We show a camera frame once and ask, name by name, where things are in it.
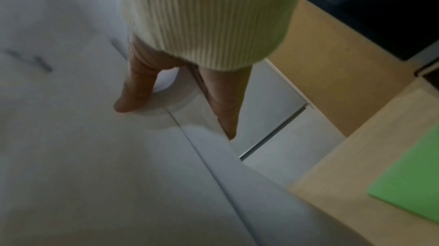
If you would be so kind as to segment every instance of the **green paper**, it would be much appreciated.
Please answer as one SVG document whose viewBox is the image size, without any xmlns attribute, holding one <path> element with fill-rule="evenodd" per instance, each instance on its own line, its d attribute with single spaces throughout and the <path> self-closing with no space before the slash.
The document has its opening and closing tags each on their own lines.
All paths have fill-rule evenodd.
<svg viewBox="0 0 439 246">
<path fill-rule="evenodd" d="M 369 187 L 368 194 L 439 223 L 439 124 Z"/>
</svg>

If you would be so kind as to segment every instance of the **knit sweater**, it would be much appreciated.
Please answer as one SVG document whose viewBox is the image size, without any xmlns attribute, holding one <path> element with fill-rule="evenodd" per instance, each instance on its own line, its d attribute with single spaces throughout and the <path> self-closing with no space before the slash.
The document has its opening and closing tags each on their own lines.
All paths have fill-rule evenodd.
<svg viewBox="0 0 439 246">
<path fill-rule="evenodd" d="M 128 27 L 153 48 L 236 70 L 282 42 L 298 0 L 119 0 Z"/>
</svg>

